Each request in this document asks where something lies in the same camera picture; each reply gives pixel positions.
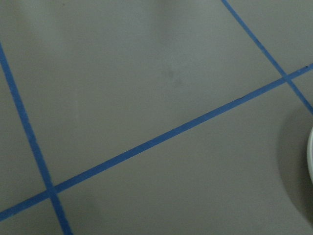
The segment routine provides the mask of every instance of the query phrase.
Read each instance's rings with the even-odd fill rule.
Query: blue line
[[[22,125],[23,125],[23,128],[24,128],[24,131],[26,133],[28,142],[29,142],[30,147],[32,149],[32,152],[33,152],[33,155],[35,157],[37,166],[39,168],[39,171],[40,171],[41,176],[43,178],[43,181],[45,183],[45,187],[47,189],[47,193],[48,193],[48,195],[50,197],[50,200],[52,202],[53,208],[54,208],[54,210],[55,210],[55,212],[57,214],[57,217],[58,217],[59,223],[61,225],[61,228],[63,230],[63,233],[65,235],[71,235],[72,232],[71,232],[69,223],[68,223],[68,221],[67,221],[67,219],[65,217],[65,213],[63,211],[60,199],[58,198],[57,192],[56,192],[56,190],[55,190],[55,188],[54,188],[54,186],[52,184],[48,168],[47,168],[47,166],[45,164],[45,160],[44,160],[42,152],[41,152],[41,150],[39,148],[39,145],[37,144],[35,133],[34,133],[32,127],[31,127],[31,125],[29,123],[29,119],[28,119],[28,115],[27,115],[26,109],[25,109],[25,107],[23,105],[23,102],[22,102],[21,96],[19,94],[18,88],[17,88],[17,86],[15,84],[13,74],[12,74],[12,72],[10,70],[10,67],[9,67],[7,59],[5,57],[5,54],[4,54],[4,51],[3,51],[1,43],[0,43],[0,63],[1,63],[1,66],[2,66],[2,69],[3,69],[3,72],[4,72],[7,84],[9,86],[9,88],[10,88],[11,95],[13,97],[16,109],[17,109],[17,111],[19,113],[19,116],[20,116],[20,119],[21,119],[21,122],[22,122]]]
[[[233,15],[236,21],[240,24],[240,26],[245,30],[245,32],[250,36],[250,38],[255,42],[257,47],[263,52],[263,54],[267,57],[267,59],[272,63],[272,65],[277,69],[277,71],[282,75],[282,77],[286,80],[291,89],[295,92],[295,94],[299,97],[302,103],[307,107],[311,114],[313,114],[313,107],[301,93],[301,91],[297,88],[297,86],[292,82],[286,72],[282,69],[282,67],[277,63],[277,61],[273,58],[273,56],[266,50],[263,44],[257,39],[257,37],[252,33],[249,27],[245,24],[245,22],[240,18],[240,16],[236,13],[236,11],[231,7],[231,5],[227,2],[227,0],[222,0],[225,7],[229,10],[229,12]]]
[[[294,79],[294,78],[299,77],[299,76],[301,76],[301,75],[303,75],[303,74],[305,74],[305,73],[307,73],[307,72],[309,72],[311,70],[313,70],[313,64],[305,66],[305,67],[303,67],[303,68],[301,68],[301,69],[299,69],[299,70],[289,74],[289,78],[290,79]],[[224,106],[221,106],[220,108],[217,108],[217,109],[213,110],[212,112],[216,112],[217,113],[218,109],[220,109],[220,112],[221,112],[222,109],[223,109],[222,107],[224,107],[224,108],[228,107],[228,109],[224,110],[224,112],[226,112],[226,111],[228,111],[228,110],[230,110],[232,108],[235,108],[236,106],[238,106],[240,104],[243,104],[243,103],[245,103],[245,102],[247,102],[247,101],[249,101],[249,100],[251,100],[251,99],[253,99],[255,97],[260,96],[261,94],[263,94],[265,92],[268,92],[268,91],[274,89],[275,87],[278,87],[278,86],[282,85],[283,83],[285,83],[285,81],[283,80],[283,78],[280,78],[280,79],[278,79],[278,80],[276,80],[276,81],[274,81],[274,82],[272,82],[270,84],[267,84],[266,86],[263,86],[260,89],[257,89],[255,91],[245,95],[244,97],[242,97],[240,99],[236,99],[236,100],[234,100],[234,101],[232,101],[232,102],[230,102],[230,103],[228,103],[228,104],[226,104]],[[134,154],[134,152],[133,152],[133,155],[129,155],[128,158],[131,158],[131,157],[133,157],[135,155],[136,154]],[[72,186],[74,186],[74,185],[76,185],[76,184],[78,184],[78,183],[80,183],[80,182],[82,182],[82,181],[92,177],[93,175],[96,175],[97,173],[100,173],[99,172],[99,168],[100,168],[101,165],[102,165],[101,171],[104,171],[104,170],[106,170],[106,169],[108,169],[108,168],[110,168],[110,167],[112,167],[114,165],[117,165],[117,164],[121,163],[122,161],[126,160],[126,159],[123,160],[122,158],[119,158],[119,156],[120,155],[118,155],[115,158],[113,158],[113,159],[115,159],[115,162],[112,161],[112,159],[111,159],[111,160],[108,160],[108,161],[98,165],[98,166],[95,166],[94,168],[97,168],[98,172],[92,172],[92,169],[94,169],[94,168],[92,168],[92,169],[89,169],[89,170],[87,170],[87,171],[85,171],[85,172],[83,172],[83,173],[81,173],[81,174],[79,174],[77,176],[72,177],[71,179],[68,179],[68,180],[58,184],[57,186],[55,186],[57,193],[62,192],[64,190],[66,190],[66,189],[68,189],[68,188],[70,188],[70,187],[72,187]],[[25,209],[27,209],[27,208],[29,208],[31,206],[34,206],[35,204],[37,204],[37,203],[39,203],[39,202],[41,202],[41,201],[43,201],[43,200],[45,200],[47,198],[48,198],[48,194],[45,191],[45,192],[39,193],[36,196],[33,196],[33,197],[27,199],[27,200],[25,200],[25,201],[23,201],[21,203],[18,203],[17,205],[15,205],[13,207],[10,207],[10,208],[0,212],[0,221],[3,221],[3,220],[5,220],[5,219],[7,219],[7,218],[9,218],[9,217],[11,217],[11,216],[21,212],[21,211],[23,211],[23,210],[25,210]]]

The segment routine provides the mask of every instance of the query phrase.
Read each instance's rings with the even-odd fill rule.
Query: white round object
[[[307,157],[308,157],[309,173],[310,173],[311,181],[313,182],[313,128],[309,136],[307,151],[308,151]]]

